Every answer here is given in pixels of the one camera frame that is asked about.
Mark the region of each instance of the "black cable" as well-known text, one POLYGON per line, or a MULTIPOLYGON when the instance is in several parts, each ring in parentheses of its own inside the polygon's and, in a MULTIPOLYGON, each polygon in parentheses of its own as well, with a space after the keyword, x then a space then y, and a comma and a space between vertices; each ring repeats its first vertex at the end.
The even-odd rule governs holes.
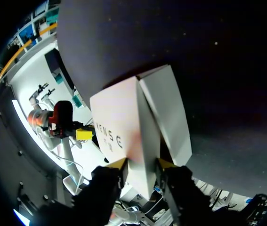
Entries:
MULTIPOLYGON (((215 191, 217 191, 217 190, 218 190, 218 188, 216 188, 216 189, 215 189, 215 191)), ((214 193, 215 193, 215 191, 213 191, 213 192, 212 192, 212 194, 214 194, 214 193)), ((212 194, 210 194, 210 197, 212 196, 212 194)))
POLYGON ((201 188, 199 188, 199 190, 202 189, 202 188, 203 188, 204 186, 206 186, 206 185, 207 185, 207 183, 204 183, 204 185, 202 185, 201 188))
POLYGON ((86 123, 85 123, 85 125, 88 125, 88 123, 89 123, 91 120, 92 120, 92 118, 91 118, 91 119, 89 119, 89 120, 88 120, 88 122, 86 122, 86 123))
POLYGON ((216 205, 216 203, 218 202, 218 199, 219 199, 219 197, 220 197, 220 195, 221 195, 221 193, 222 193, 222 189, 220 190, 220 192, 219 192, 219 194, 218 194, 218 196, 217 196, 217 198, 216 198, 216 200, 214 201, 214 203, 213 203, 213 205, 211 206, 211 210, 214 208, 214 206, 216 205))

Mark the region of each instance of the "white cable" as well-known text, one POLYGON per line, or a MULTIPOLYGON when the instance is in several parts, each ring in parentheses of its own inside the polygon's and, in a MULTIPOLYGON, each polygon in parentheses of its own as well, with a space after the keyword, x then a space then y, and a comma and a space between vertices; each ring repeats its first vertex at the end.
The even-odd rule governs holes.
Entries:
POLYGON ((156 203, 156 204, 154 204, 154 206, 153 207, 151 207, 151 209, 150 210, 148 210, 146 213, 144 213, 145 215, 146 214, 148 214, 151 210, 153 210, 153 208, 161 201, 163 199, 163 197, 161 197, 161 199, 156 203))
POLYGON ((47 106, 45 103, 35 103, 32 106, 35 106, 35 105, 44 105, 49 110, 49 106, 47 106))
POLYGON ((76 164, 76 165, 78 165, 78 166, 80 166, 80 167, 82 168, 82 173, 81 173, 81 175, 80 175, 80 177, 79 177, 79 181, 78 181, 78 183, 77 183, 77 188, 76 188, 76 191, 75 191, 75 194, 77 194, 77 191, 78 191, 78 189, 79 189, 79 185, 80 185, 81 179, 84 178, 84 176, 83 176, 83 170, 84 170, 84 168, 83 168, 79 163, 77 163, 77 162, 75 162, 75 161, 71 161, 71 160, 69 160, 69 159, 60 157, 59 155, 57 155, 57 154, 54 153, 54 152, 52 152, 52 153, 53 153, 53 155, 56 156, 57 158, 59 158, 59 159, 63 159, 64 161, 71 162, 72 164, 76 164))
POLYGON ((70 163, 72 163, 72 164, 75 164, 75 165, 78 165, 78 166, 80 166, 81 168, 82 168, 82 173, 81 173, 81 175, 80 175, 80 177, 79 177, 79 181, 78 181, 78 183, 77 183, 77 188, 76 188, 76 191, 75 191, 75 194, 77 194, 77 191, 78 191, 78 189, 79 189, 79 185, 80 185, 80 182, 81 182, 81 179, 83 178, 84 179, 84 177, 83 177, 83 171, 84 171, 84 168, 79 164, 79 163, 77 163, 77 162, 75 162, 75 161, 71 161, 71 160, 69 160, 69 159, 66 159, 66 158, 63 158, 63 157, 60 157, 59 155, 57 155, 55 152, 53 152, 53 151, 51 151, 50 149, 49 149, 49 147, 46 145, 46 143, 44 142, 44 139, 42 138, 42 136, 40 135, 40 133, 38 132, 38 130, 36 130, 37 131, 37 135, 39 136, 39 138, 42 140, 42 142, 43 142, 43 144, 45 145, 45 147, 54 155, 54 156, 56 156, 57 158, 59 158, 59 159, 63 159, 64 161, 68 161, 68 162, 70 162, 70 163))

